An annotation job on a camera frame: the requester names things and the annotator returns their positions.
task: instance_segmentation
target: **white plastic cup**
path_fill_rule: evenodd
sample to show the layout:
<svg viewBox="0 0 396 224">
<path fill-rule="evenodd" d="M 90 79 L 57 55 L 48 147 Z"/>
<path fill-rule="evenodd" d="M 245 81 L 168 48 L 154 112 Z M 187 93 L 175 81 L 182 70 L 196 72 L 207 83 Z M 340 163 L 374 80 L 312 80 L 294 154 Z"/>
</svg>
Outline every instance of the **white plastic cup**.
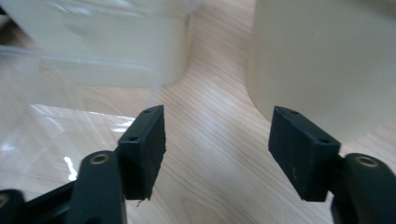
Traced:
<svg viewBox="0 0 396 224">
<path fill-rule="evenodd" d="M 396 114 L 396 2 L 258 0 L 247 89 L 348 141 Z"/>
</svg>

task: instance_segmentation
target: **wood grain surface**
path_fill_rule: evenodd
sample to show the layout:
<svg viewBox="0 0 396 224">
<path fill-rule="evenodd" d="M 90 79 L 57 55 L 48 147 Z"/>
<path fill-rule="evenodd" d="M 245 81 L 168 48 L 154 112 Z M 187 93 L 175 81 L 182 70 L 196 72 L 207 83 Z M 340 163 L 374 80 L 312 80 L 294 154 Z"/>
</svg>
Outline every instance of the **wood grain surface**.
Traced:
<svg viewBox="0 0 396 224">
<path fill-rule="evenodd" d="M 187 74 L 179 82 L 161 88 L 156 102 L 150 103 L 164 105 L 167 152 L 151 201 L 127 203 L 129 223 L 332 223 L 332 195 L 328 195 L 326 203 L 300 200 L 268 151 L 270 122 L 248 97 L 245 78 L 254 4 L 253 0 L 204 0 L 194 13 Z M 13 28 L 13 32 L 8 43 L 23 45 L 27 41 L 18 28 Z M 131 114 L 136 114 L 147 106 L 134 105 L 137 100 L 129 99 L 131 95 L 146 97 L 143 91 L 78 90 L 91 99 L 84 104 L 96 104 L 93 99 L 97 97 L 105 99 L 100 106 L 108 114 L 125 114 L 129 107 L 135 108 Z M 30 109 L 52 113 L 52 118 L 63 114 L 73 120 L 88 116 L 101 120 L 98 123 L 103 121 L 101 115 L 59 108 L 30 105 Z M 14 114 L 2 111 L 2 118 L 5 113 Z M 122 123 L 128 119 L 106 117 L 106 122 Z M 27 130 L 36 138 L 55 139 L 37 150 L 18 148 L 12 154 L 11 150 L 4 150 L 3 142 L 0 188 L 22 189 L 32 199 L 66 183 L 66 154 L 78 169 L 78 161 L 91 151 L 111 150 L 115 146 L 121 133 L 109 131 L 104 123 L 85 129 L 83 125 L 81 129 L 67 129 L 72 126 L 65 123 L 59 135 L 46 125 L 40 132 Z M 396 120 L 390 120 L 362 138 L 345 143 L 342 154 L 366 153 L 396 170 L 395 136 Z M 100 141 L 93 143 L 91 137 Z M 70 149 L 78 144 L 86 147 Z"/>
</svg>

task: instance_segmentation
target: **translucent plastic container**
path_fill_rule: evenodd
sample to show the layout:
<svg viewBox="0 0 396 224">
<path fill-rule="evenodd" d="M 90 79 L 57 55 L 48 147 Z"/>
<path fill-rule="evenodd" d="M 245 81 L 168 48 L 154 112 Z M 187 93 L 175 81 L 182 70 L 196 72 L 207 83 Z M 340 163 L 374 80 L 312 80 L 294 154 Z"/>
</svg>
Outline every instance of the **translucent plastic container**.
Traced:
<svg viewBox="0 0 396 224">
<path fill-rule="evenodd" d="M 352 140 L 396 113 L 395 1 L 258 0 L 249 95 Z"/>
<path fill-rule="evenodd" d="M 118 70 L 59 62 L 74 82 L 104 86 L 141 86 L 145 76 L 156 76 L 162 85 L 179 80 L 189 58 L 191 12 L 198 2 L 0 0 L 4 11 L 44 51 L 135 65 Z"/>
<path fill-rule="evenodd" d="M 62 63 L 104 65 L 0 46 L 0 189 L 20 189 L 28 200 L 74 180 L 85 156 L 113 150 L 139 112 L 156 105 L 158 88 L 76 84 Z"/>
</svg>

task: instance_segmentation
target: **screw hole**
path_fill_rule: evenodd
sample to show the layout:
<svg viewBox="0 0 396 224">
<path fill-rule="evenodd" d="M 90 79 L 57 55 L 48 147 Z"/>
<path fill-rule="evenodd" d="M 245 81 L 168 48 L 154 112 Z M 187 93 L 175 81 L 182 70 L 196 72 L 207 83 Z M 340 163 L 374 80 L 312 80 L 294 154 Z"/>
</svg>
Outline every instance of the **screw hole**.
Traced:
<svg viewBox="0 0 396 224">
<path fill-rule="evenodd" d="M 356 158 L 356 161 L 362 165 L 369 166 L 369 167 L 377 167 L 378 166 L 378 162 L 376 162 L 375 160 L 368 158 L 368 157 L 359 156 Z"/>
<path fill-rule="evenodd" d="M 85 224 L 101 224 L 103 220 L 100 217 L 92 217 L 88 219 Z"/>
<path fill-rule="evenodd" d="M 137 139 L 139 139 L 139 137 L 130 137 L 129 138 L 130 141 L 136 141 Z"/>
<path fill-rule="evenodd" d="M 324 144 L 330 143 L 330 141 L 329 141 L 328 139 L 325 139 L 325 138 L 321 138 L 321 139 L 319 139 L 319 141 L 320 141 L 321 143 L 324 143 Z"/>
<path fill-rule="evenodd" d="M 0 208 L 6 205 L 7 202 L 8 202 L 8 195 L 0 194 Z"/>
<path fill-rule="evenodd" d="M 106 154 L 99 154 L 90 159 L 91 164 L 97 165 L 108 161 L 108 156 Z"/>
</svg>

